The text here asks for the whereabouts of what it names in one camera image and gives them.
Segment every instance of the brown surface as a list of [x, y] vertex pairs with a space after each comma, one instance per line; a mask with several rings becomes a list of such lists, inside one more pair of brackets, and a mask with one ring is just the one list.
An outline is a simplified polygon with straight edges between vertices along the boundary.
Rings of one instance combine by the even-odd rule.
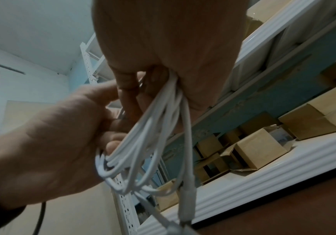
[[336, 234], [336, 178], [227, 218], [201, 235]]

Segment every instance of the metal rack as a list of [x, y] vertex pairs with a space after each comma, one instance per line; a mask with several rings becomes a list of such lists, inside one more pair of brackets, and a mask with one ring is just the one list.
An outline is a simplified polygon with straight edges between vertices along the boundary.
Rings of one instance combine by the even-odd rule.
[[[95, 35], [80, 47], [90, 83], [97, 82], [99, 77], [114, 79]], [[223, 88], [219, 102], [200, 117], [192, 128], [193, 144], [212, 133], [224, 134], [263, 111], [279, 117], [306, 102], [328, 88], [316, 76], [335, 61], [336, 1], [291, 1], [243, 41], [235, 67]], [[327, 154], [314, 147], [324, 146], [322, 143], [328, 143], [330, 146], [326, 149], [327, 152], [325, 151]], [[336, 168], [336, 158], [328, 155], [330, 150], [336, 149], [336, 134], [318, 139], [313, 145], [302, 145], [305, 146], [305, 151], [289, 153], [292, 155], [290, 160], [280, 158], [279, 168], [271, 165], [254, 173], [260, 177], [264, 187], [270, 187], [272, 190], [259, 190], [255, 194], [249, 189], [244, 189], [239, 192], [242, 193], [243, 200], [235, 200], [236, 195], [231, 193], [224, 194], [231, 197], [225, 200], [221, 193], [230, 192], [228, 190], [231, 188], [225, 185], [228, 185], [229, 180], [236, 182], [235, 178], [231, 178], [232, 175], [228, 175], [228, 179], [224, 176], [223, 180], [218, 179], [213, 184], [210, 183], [212, 186], [200, 187], [195, 222]], [[303, 177], [298, 177], [298, 160], [312, 152], [316, 155], [317, 165], [307, 164]], [[172, 178], [178, 173], [174, 166], [182, 161], [182, 153], [183, 136], [175, 135], [169, 140], [163, 154], [167, 174]], [[277, 181], [283, 178], [282, 172], [287, 167], [283, 160], [290, 161], [289, 163], [295, 166], [290, 171], [289, 181]], [[268, 179], [266, 175], [270, 172], [278, 172], [278, 179]], [[249, 179], [248, 186], [255, 183], [252, 178]], [[208, 190], [211, 190], [211, 197], [208, 196]], [[161, 234], [163, 230], [153, 218], [139, 225], [133, 203], [129, 200], [129, 197], [124, 197], [123, 200], [119, 198], [119, 202], [129, 209], [122, 210], [123, 218], [134, 223], [130, 228], [127, 225], [128, 234]], [[176, 209], [172, 207], [163, 214], [168, 219], [175, 220]]]

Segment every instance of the person's right hand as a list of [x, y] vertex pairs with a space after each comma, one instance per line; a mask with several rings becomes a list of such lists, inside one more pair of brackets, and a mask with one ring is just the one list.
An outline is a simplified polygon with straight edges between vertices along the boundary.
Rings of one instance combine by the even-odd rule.
[[213, 105], [237, 58], [247, 6], [237, 0], [94, 0], [94, 29], [128, 117], [142, 115], [139, 71], [146, 71], [152, 97], [168, 78], [166, 68], [176, 71], [192, 120]]

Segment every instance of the white connector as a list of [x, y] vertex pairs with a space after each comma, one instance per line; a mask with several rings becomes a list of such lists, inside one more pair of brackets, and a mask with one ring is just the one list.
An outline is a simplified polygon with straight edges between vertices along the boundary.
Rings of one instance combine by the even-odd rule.
[[[182, 91], [177, 88], [177, 81], [177, 74], [170, 70], [169, 80], [118, 148], [110, 156], [100, 155], [98, 150], [96, 168], [98, 174], [116, 193], [134, 194], [141, 205], [167, 228], [169, 235], [190, 235], [197, 234], [188, 226], [195, 216], [196, 205], [191, 119], [188, 101]], [[182, 118], [184, 127], [184, 160], [173, 186], [160, 191], [149, 187], [149, 181], [157, 170], [167, 139], [173, 132], [179, 116]], [[146, 173], [140, 180], [137, 180], [140, 166], [151, 154], [153, 156]], [[122, 185], [112, 180], [118, 174], [121, 174], [124, 181]], [[154, 196], [167, 196], [174, 193], [182, 182], [178, 212], [182, 226], [168, 221], [139, 193], [144, 191]]]

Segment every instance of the person's left hand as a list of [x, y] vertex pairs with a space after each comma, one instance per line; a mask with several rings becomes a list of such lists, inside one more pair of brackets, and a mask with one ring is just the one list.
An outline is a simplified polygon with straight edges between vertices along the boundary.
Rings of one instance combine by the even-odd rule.
[[0, 205], [18, 208], [89, 189], [102, 180], [97, 147], [111, 154], [133, 124], [105, 106], [115, 81], [84, 86], [25, 125], [0, 135]]

